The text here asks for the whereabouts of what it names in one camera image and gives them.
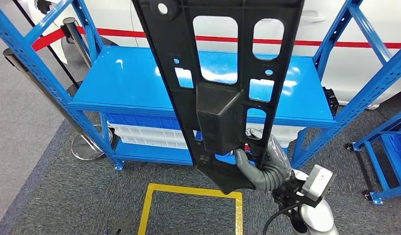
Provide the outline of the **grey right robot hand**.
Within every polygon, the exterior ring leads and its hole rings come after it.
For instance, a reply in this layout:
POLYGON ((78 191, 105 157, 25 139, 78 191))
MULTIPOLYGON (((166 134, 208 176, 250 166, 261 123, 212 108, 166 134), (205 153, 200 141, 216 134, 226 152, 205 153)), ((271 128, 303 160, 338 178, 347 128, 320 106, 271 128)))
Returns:
POLYGON ((261 169, 252 165, 242 149, 234 150, 236 166, 259 190, 273 191, 286 182, 292 168, 286 153, 274 135, 269 135, 265 151, 261 154, 261 169))

